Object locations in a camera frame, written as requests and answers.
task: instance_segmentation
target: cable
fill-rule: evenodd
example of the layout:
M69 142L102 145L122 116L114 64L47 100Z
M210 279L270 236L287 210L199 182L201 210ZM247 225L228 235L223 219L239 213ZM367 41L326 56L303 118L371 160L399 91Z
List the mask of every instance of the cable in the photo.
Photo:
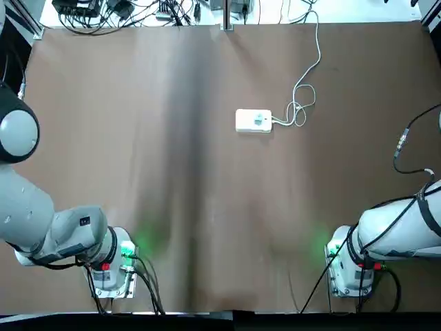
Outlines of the cable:
M310 106L313 106L316 103L316 90L314 89L314 87L311 84L302 84L302 80L309 74L309 72L311 72L312 69L314 69L319 63L320 60L322 59L322 53L320 51L320 45L318 43L318 14L317 12L313 11L313 10L309 10L308 12L306 12L304 15L309 14L309 13L314 13L315 16L317 17L317 23L316 23L316 45L317 45L317 53L318 53L318 58L317 61L310 66L305 73L301 76L301 78L297 81L297 83L295 84L293 90L292 90L292 101L288 103L287 108L286 108L286 121L283 121L281 119L278 119L277 117L272 116L272 123L277 123L280 124L281 126L292 126L293 124L297 127L301 127L304 126L304 124L306 123L306 112L305 112L305 108L308 108ZM296 92L299 88L311 88L311 91L314 94L314 100L312 101L312 103L309 103L307 105L301 105L299 102L296 101ZM292 120L289 120L289 109L290 107L292 107L293 109L293 117ZM298 123L297 122L297 116L298 113L302 112L303 116L304 116L304 120L302 123Z
M393 303L393 307L390 310L390 312L396 312L398 310L398 308L400 307L400 303L401 303L401 283L400 283L400 280L398 279L397 274L393 270L391 270L389 268L384 268L384 269L382 269L382 271L390 274L392 276L393 282L395 283L397 292L395 295L395 301Z
M140 278L144 281L144 284L147 286L147 289L150 292L150 298L152 300L152 305L153 305L153 309L155 311L155 314L161 313L162 315L165 315L165 311L164 309L162 309L162 307L160 306L157 298L154 296L153 290L152 290L152 286L150 285L150 282L148 281L148 279L144 276L144 274L142 272L140 272L139 270L136 270L136 274L138 276L140 276Z
M285 0L282 0L282 5L280 7L280 19L278 20L278 24L280 24L280 22L282 21L282 11L283 11L284 2L285 2Z
M92 295L92 298L94 299L94 302L96 305L96 310L101 315L107 315L108 313L105 311L105 309L101 305L101 302L99 301L99 298L96 296L96 288L95 288L95 284L94 284L94 281L92 278L92 273L90 272L89 267L87 267L86 265L84 266L84 268L86 269L86 272L88 274L88 283L89 283L90 294Z
M362 306L363 306L363 295L362 295L362 287L363 287L363 279L365 277L365 264L366 264L366 257L363 262L363 265L361 267L361 273L360 273L360 286L358 286L358 307L356 309L356 312L361 312Z
M260 24L260 0L259 0L259 20L257 21L257 25Z
M408 133L409 133L409 131L410 131L411 126L412 126L412 125L413 125L413 124L414 124L419 118L423 117L425 114L427 114L427 113L429 113L429 112L431 112L431 111L433 111L433 110L435 110L435 109L438 109L438 107L440 107L440 106L441 106L441 103L439 103L438 105L434 105L434 106L430 107L428 110L425 110L424 112L422 112L422 113L419 114L418 116L414 117L414 118L409 122L409 124L407 124L407 127L404 129L404 132L402 133L402 135L401 135L401 137L400 137L400 140L398 141L396 151L395 151L395 153L394 153L394 155L393 155L393 168L395 169L395 171L399 172L400 174L416 174L416 173L418 173L418 172L428 172L429 175L430 175L430 177L431 177L431 181L434 180L434 178L435 178L435 173L433 172L433 170L428 169L428 168L426 168L426 169L422 169L422 168L421 168L421 169L416 169L416 170L411 170L411 171L400 170L400 169L398 169L398 167L397 167L397 165L396 165L396 161L397 161L398 157L400 156L401 149L403 148L403 145L404 145L404 143L405 143L405 141L406 141L406 139L407 139L407 135L408 135Z
M415 201L416 201L416 198L415 197L412 198L412 201L402 210L402 212L396 217L396 219L393 220L393 222L389 224L389 226L386 228L386 230L384 230L381 234L379 234L374 240L370 241L369 243L367 243L366 245L363 246L363 248L360 251L360 254L364 254L366 252L366 248L368 248L369 246L373 245L378 240L383 238L383 236L386 233L388 233L388 231L390 229L392 229L392 227L401 219L401 217L403 217L403 215L407 212L407 210L409 210L409 208L415 203Z
M329 275L328 272L326 273L326 282L328 284L328 308L329 308L329 313L332 314L332 307L331 307L331 289L329 288Z
M292 281L291 281L291 270L289 269L289 265L287 265L287 276L288 276L288 285L289 285L289 293L291 294L292 303L294 304L294 308L296 309L296 312L299 312L297 301L294 296L294 290L292 287Z
M85 35L85 36L103 36L106 34L111 34L111 33L115 33L123 28L126 27L130 27L130 26L136 26L136 24L141 23L141 26L143 25L144 20L149 17L152 16L154 13L147 13L145 14L144 17L140 18L140 19L136 19L134 20L137 16L139 16L140 14L144 13L146 10L150 9L153 5L158 3L158 0L154 0L150 5L148 6L141 6L141 5L137 5L135 3L130 2L132 5L138 6L138 7L142 7L144 9L142 9L140 12L136 13L136 14L131 14L127 19L124 20L120 20L119 24L121 22L123 22L123 25L115 27L114 29L110 30L110 31L105 31L105 32L99 32L100 30L102 30L104 28L104 25L107 23L109 26L112 26L109 23L109 20L112 22L111 16L112 14L114 14L114 11L110 8L106 8L104 11L102 11L100 13L101 19L99 23L95 23L92 24L91 26L94 26L95 29L93 29L92 31L88 31L88 32L84 32L84 31L79 31L76 30L75 28L69 28L68 26L66 26L66 24L63 22L63 20L61 19L61 13L59 13L59 21L61 22L61 24L64 26L64 28L68 29L70 32L73 32L74 34L78 34L78 35ZM76 15L73 12L66 12L66 14L64 15L67 22L73 24L73 17L75 17ZM83 22L79 22L83 27L88 27L88 24L86 24L85 26L83 25Z
M318 284L320 284L320 281L322 280L323 276L326 274L326 272L328 271L329 267L331 266L332 262L336 259L336 257L338 256L338 253L342 250L342 248L345 246L347 239L352 235L353 231L357 228L356 224L354 227L352 227L352 229L350 229L350 231L348 231L347 236L345 238L345 240L342 242L342 245L340 246L340 248L337 249L336 254L331 258L331 261L326 265L326 268L323 270L322 274L320 275L320 277L318 278L314 288L311 291L311 294L308 297L308 300L306 300L305 305L303 306L302 310L300 311L300 313L302 314L306 307L308 306L308 303L311 301L312 296L314 295L314 292L316 291Z
M150 297L152 298L152 303L154 305L155 313L160 312L161 314L165 314L164 309L163 309L163 304L161 301L161 296L159 295L158 276L156 274L156 270L154 269L153 263L149 259L147 259L147 262L153 271L153 277L152 277L152 275L149 273L149 271L147 269L147 266L145 265L144 261L140 257L138 257L136 255L125 255L125 256L129 259L135 259L135 260L141 262L147 277L141 271L139 271L139 269L136 269L136 273L138 275L140 273L143 275L143 277L141 277L141 278L143 278L144 283L146 284L147 288L150 291ZM154 291L152 290L150 283L153 283Z
M5 69L3 70L3 78L1 79L2 83L6 80L6 75L8 73L8 64L9 64L9 54L6 53Z

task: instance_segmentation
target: black label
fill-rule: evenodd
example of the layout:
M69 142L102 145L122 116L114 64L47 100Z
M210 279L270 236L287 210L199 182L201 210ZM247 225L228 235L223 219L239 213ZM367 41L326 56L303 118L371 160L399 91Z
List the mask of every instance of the black label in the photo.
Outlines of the black label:
M83 217L82 219L80 219L80 226L84 226L84 225L88 225L90 224L90 217Z

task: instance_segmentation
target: white cable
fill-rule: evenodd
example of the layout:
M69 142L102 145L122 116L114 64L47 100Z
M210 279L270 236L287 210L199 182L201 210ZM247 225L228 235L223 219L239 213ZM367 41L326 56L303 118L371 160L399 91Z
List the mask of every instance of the white cable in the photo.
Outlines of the white cable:
M313 68L315 68L318 65L318 63L322 59L322 52L320 51L320 45L318 44L318 24L319 24L319 22L318 22L318 14L314 10L308 10L306 13L304 13L301 16L297 17L293 21L297 21L299 19L302 19L302 18L306 17L309 13L313 13L317 17L317 23L316 23L316 45L317 45L318 59L317 59L317 61L312 66L310 66L305 71L303 76L301 76L301 78L295 84L295 86L294 86L294 88L292 90L292 101L289 102L288 105L287 105L287 110L286 110L287 119L286 119L286 121L283 121L282 119L278 119L277 117L272 116L272 123L277 123L277 124L280 124L281 126L292 126L293 124L295 126L298 126L298 127L304 126L304 124L306 123L305 108L313 106L316 103L316 90L314 89L314 87L311 84L302 84L302 80L309 74L309 72ZM297 102L296 101L296 92L297 92L297 90L299 88L310 88L311 91L314 94L314 100L311 103L308 103L307 105L301 105L299 102ZM291 106L292 106L294 114L293 114L292 120L290 121L289 120L289 108ZM299 112L302 112L303 116L304 116L304 120L303 120L302 123L298 123L297 122L297 116L298 116Z

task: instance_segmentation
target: green led light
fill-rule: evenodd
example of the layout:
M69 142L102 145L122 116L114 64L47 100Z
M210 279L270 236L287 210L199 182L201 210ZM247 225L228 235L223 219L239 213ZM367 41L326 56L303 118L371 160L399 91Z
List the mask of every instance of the green led light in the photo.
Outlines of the green led light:
M132 267L133 259L125 256L135 255L135 245L131 241L123 241L121 243L121 255L123 256L122 264L124 268Z

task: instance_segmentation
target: connector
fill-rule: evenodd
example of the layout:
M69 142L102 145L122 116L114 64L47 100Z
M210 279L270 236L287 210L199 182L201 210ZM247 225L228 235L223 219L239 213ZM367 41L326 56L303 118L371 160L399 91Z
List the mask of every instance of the connector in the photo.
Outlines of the connector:
M193 16L196 22L199 23L201 21L201 4L199 2L194 6Z
M242 15L243 15L243 24L247 24L247 17L248 17L248 5L246 3L242 6Z
M20 100L23 100L25 97L25 89L26 89L26 84L25 83L21 83L20 85L20 90L17 93L17 96Z

